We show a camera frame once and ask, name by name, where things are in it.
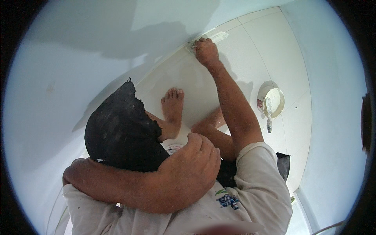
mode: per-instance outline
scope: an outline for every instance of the forearm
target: forearm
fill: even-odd
[[[159,214],[186,208],[205,194],[184,193],[186,188],[159,171],[121,170],[90,159],[73,161],[63,174],[63,185],[67,183],[95,200]]]
[[[155,201],[163,198],[156,188],[158,174],[121,170],[89,159],[80,159],[64,171],[63,183],[71,183],[98,201],[122,203],[126,207],[147,212],[169,213],[162,203]]]
[[[239,152],[249,141],[264,141],[256,115],[244,94],[221,62],[208,66],[217,86],[219,103],[224,119]]]

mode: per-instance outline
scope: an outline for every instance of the white wall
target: white wall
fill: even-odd
[[[65,208],[62,173],[83,152],[86,121],[108,95],[197,35],[286,2],[49,1],[14,58],[3,110],[8,169],[37,231],[53,233]]]
[[[295,1],[281,10],[299,43],[311,89],[311,145],[297,194],[315,232],[347,217],[362,184],[364,71],[348,31],[325,1]]]

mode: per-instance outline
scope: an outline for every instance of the label on bucket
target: label on bucket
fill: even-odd
[[[176,153],[179,149],[183,147],[182,144],[172,144],[165,148],[167,153],[171,156],[172,154]]]
[[[257,99],[257,107],[262,108],[262,101]]]

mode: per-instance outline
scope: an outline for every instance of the elbow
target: elbow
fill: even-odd
[[[77,173],[76,167],[71,165],[67,167],[63,173],[63,186],[71,183],[75,188],[77,188],[77,182],[80,181],[80,176]]]

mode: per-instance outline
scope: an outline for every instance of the knee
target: knee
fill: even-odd
[[[215,129],[215,127],[211,124],[208,123],[196,123],[195,125],[192,126],[191,131],[193,133],[205,135],[206,133],[212,131]]]

